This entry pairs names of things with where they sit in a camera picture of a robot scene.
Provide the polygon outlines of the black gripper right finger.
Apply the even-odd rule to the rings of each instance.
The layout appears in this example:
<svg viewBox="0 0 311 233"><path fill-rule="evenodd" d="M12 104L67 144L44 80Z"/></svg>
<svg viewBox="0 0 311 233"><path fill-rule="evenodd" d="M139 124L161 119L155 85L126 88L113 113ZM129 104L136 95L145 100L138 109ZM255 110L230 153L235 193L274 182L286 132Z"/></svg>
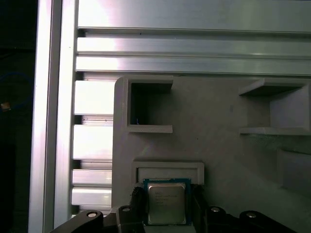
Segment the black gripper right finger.
<svg viewBox="0 0 311 233"><path fill-rule="evenodd" d="M288 233L289 228L257 211L234 217L219 206L210 206L200 185L191 187L191 219L197 233Z"/></svg>

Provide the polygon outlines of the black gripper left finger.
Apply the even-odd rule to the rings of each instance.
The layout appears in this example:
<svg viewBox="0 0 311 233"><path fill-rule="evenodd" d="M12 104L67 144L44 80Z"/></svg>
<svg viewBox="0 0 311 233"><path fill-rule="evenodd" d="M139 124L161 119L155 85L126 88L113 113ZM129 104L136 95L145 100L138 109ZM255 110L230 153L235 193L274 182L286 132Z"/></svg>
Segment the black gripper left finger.
<svg viewBox="0 0 311 233"><path fill-rule="evenodd" d="M53 233L143 233L146 210L146 192L135 187L128 205L118 207L104 216L101 211L85 210L62 225Z"/></svg>

